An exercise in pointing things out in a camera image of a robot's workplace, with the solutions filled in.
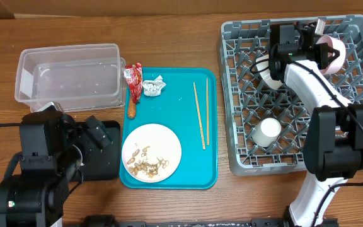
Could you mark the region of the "pale green bowl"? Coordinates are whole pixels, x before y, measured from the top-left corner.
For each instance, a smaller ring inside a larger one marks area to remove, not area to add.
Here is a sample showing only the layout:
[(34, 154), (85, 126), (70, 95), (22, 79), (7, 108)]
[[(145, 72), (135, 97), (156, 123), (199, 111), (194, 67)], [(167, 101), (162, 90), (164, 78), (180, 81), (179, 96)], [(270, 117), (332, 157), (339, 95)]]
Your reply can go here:
[(260, 71), (260, 77), (264, 80), (266, 85), (273, 90), (277, 90), (282, 86), (282, 82), (279, 80), (272, 79), (270, 75), (270, 69), (265, 70), (265, 68), (268, 67), (268, 57), (269, 57), (268, 54), (259, 57), (256, 60), (255, 68), (257, 71)]

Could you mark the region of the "red snack wrapper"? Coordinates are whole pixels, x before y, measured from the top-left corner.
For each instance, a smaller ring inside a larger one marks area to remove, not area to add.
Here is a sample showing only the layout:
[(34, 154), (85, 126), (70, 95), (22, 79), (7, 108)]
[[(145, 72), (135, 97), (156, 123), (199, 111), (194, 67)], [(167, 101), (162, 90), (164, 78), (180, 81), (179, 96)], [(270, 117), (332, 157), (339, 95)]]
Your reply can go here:
[(138, 103), (142, 93), (142, 65), (137, 62), (133, 65), (128, 65), (124, 69), (124, 78), (130, 90), (132, 101)]

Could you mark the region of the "white paper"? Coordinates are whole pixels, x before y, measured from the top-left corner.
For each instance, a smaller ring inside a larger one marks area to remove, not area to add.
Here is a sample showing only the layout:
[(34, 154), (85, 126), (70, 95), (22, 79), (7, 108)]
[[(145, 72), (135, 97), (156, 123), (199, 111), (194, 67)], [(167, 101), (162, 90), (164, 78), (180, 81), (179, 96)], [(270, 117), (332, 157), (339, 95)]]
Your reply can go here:
[(166, 83), (163, 81), (163, 77), (161, 75), (154, 80), (145, 80), (142, 83), (144, 95), (151, 97), (159, 96), (165, 86)]

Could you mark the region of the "white paper cup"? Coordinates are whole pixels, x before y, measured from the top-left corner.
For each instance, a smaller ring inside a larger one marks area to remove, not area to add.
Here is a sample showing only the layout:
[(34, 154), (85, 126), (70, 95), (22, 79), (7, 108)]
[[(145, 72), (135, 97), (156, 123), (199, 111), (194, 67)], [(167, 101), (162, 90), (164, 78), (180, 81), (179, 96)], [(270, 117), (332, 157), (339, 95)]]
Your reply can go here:
[(274, 143), (281, 132), (281, 124), (274, 118), (266, 118), (255, 126), (252, 140), (261, 147), (268, 147)]

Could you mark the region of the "wooden chopstick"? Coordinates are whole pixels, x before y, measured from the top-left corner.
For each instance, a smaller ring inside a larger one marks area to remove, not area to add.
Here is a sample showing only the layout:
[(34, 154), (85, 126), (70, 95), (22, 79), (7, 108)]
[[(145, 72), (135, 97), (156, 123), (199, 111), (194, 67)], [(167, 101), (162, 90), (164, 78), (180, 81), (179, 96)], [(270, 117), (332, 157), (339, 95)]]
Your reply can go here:
[(206, 144), (207, 144), (207, 146), (209, 146), (210, 145), (210, 135), (209, 135), (209, 80), (208, 80), (208, 78), (206, 78), (206, 99), (205, 99), (205, 101), (206, 101), (206, 136), (207, 136), (207, 138), (206, 138)]
[(204, 130), (203, 130), (203, 127), (202, 127), (202, 119), (201, 119), (201, 114), (200, 114), (199, 99), (198, 99), (197, 87), (196, 87), (195, 82), (193, 82), (193, 91), (194, 91), (194, 96), (195, 96), (195, 104), (196, 104), (197, 117), (198, 117), (198, 122), (199, 122), (200, 137), (201, 137), (201, 141), (202, 141), (202, 149), (205, 150), (206, 145), (205, 145), (205, 139), (204, 139)]

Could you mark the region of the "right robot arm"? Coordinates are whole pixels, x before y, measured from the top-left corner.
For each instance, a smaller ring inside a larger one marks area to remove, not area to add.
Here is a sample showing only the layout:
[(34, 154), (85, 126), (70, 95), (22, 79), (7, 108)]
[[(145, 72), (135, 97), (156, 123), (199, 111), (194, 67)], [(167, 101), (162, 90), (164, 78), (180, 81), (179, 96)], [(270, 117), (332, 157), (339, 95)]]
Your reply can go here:
[(307, 174), (286, 210), (291, 226), (328, 226), (323, 214), (341, 187), (363, 170), (363, 104), (342, 96), (325, 78), (340, 70), (345, 44), (318, 22), (270, 26), (270, 76), (290, 88), (310, 114), (302, 156)]

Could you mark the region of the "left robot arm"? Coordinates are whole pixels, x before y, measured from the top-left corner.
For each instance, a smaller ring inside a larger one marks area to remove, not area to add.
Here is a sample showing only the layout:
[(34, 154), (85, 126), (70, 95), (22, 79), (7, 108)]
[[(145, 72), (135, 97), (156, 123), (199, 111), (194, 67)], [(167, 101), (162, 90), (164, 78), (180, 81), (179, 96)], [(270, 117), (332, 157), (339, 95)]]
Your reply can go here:
[(118, 175), (120, 126), (84, 122), (58, 110), (33, 112), (18, 124), (21, 151), (0, 183), (0, 226), (60, 225), (69, 182), (112, 180)]

